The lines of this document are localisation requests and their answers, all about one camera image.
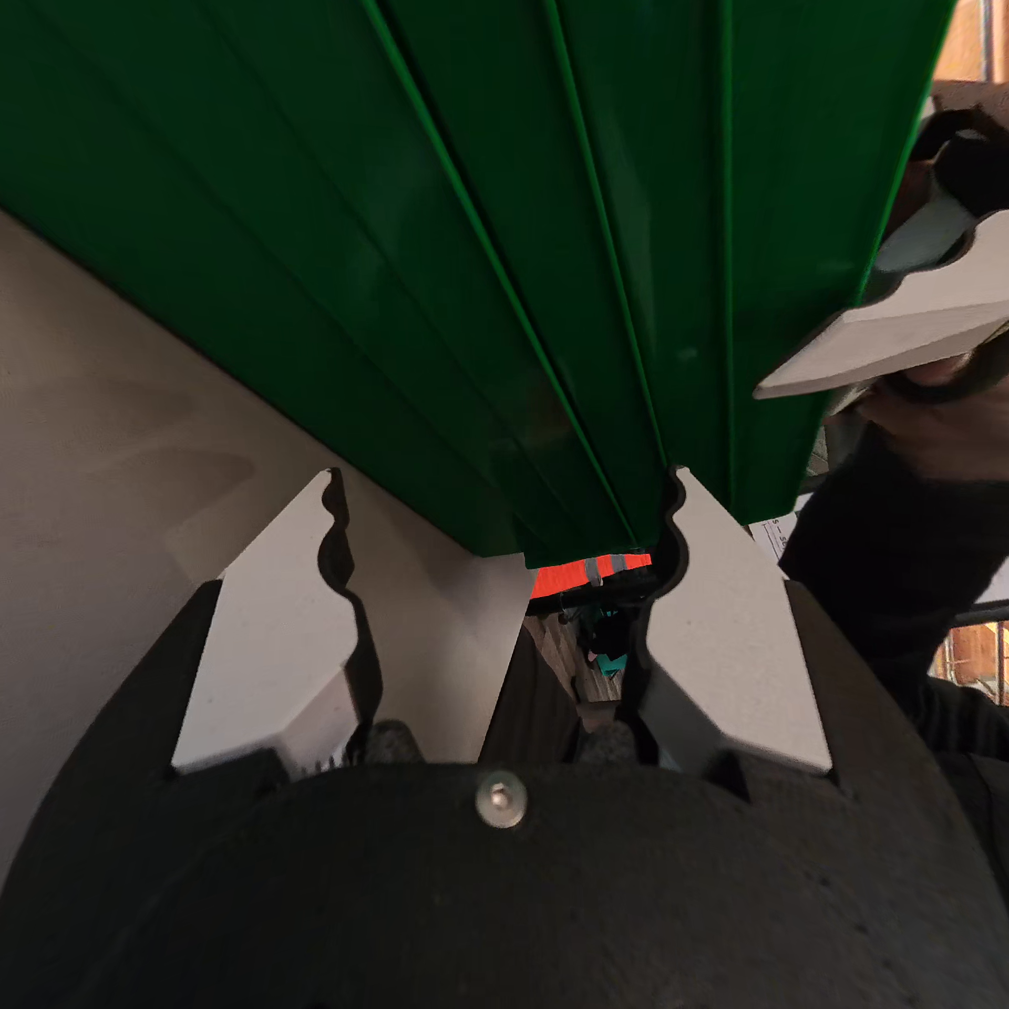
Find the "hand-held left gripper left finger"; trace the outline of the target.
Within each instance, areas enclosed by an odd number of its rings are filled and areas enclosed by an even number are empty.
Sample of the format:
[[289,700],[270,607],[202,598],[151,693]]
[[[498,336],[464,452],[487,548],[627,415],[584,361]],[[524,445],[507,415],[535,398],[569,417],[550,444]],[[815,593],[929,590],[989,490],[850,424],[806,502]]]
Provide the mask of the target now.
[[351,591],[349,509],[320,472],[225,569],[172,755],[180,774],[271,750],[290,775],[354,761],[383,678]]

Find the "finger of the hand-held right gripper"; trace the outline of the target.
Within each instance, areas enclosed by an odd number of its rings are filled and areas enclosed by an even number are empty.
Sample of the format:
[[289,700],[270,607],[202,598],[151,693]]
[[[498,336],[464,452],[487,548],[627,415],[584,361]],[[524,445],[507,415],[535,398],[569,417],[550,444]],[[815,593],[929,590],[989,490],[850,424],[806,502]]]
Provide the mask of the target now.
[[882,242],[875,273],[910,273],[952,257],[982,219],[1008,207],[1007,144],[958,131],[927,158],[920,205],[902,210]]
[[965,354],[1008,318],[1008,212],[977,223],[952,261],[901,277],[842,312],[755,387],[755,399],[826,393]]

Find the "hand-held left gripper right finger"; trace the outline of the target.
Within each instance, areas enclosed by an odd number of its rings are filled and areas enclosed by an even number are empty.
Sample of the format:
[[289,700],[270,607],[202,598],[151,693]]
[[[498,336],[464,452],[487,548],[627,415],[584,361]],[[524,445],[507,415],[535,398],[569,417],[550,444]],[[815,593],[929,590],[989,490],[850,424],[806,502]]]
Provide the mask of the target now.
[[627,720],[644,761],[703,776],[730,753],[832,768],[786,578],[685,466],[668,471],[657,588],[632,630]]

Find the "person's right forearm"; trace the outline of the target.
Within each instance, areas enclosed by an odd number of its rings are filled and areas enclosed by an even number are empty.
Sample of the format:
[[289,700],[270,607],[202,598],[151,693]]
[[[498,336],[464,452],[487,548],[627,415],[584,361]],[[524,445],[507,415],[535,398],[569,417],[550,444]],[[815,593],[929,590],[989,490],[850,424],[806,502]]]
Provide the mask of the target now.
[[909,701],[952,619],[1007,559],[1006,481],[918,475],[875,427],[798,512],[779,562]]

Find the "person's right hand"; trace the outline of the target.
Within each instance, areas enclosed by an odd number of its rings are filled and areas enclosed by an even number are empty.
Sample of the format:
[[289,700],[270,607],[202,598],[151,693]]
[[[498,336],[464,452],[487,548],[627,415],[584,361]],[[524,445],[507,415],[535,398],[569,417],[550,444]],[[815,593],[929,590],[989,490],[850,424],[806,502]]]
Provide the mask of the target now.
[[916,405],[878,383],[856,405],[887,447],[922,478],[1007,482],[1008,378],[942,405]]

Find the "orange safety vest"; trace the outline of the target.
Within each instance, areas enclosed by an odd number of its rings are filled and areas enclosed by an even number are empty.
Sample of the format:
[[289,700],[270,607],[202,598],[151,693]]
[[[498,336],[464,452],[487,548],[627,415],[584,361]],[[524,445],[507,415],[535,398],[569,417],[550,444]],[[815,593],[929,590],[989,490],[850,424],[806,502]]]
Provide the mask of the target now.
[[544,599],[583,587],[604,587],[628,580],[635,571],[651,568],[647,552],[603,554],[565,564],[541,568],[531,599]]

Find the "wooden shelf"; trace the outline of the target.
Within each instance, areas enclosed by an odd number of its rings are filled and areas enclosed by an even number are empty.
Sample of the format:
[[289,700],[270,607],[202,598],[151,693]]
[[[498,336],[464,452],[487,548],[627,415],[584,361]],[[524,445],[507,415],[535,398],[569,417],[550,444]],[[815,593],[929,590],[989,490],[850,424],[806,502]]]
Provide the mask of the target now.
[[1008,705],[1008,624],[971,624],[952,629],[933,658],[930,675],[980,691]]

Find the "person's black top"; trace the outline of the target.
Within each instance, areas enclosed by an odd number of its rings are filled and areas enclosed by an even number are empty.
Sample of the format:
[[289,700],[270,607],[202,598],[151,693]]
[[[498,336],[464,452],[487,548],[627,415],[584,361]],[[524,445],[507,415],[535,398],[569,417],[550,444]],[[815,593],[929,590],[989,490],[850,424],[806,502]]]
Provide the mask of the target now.
[[1008,890],[1008,715],[979,690],[927,677],[920,734]]

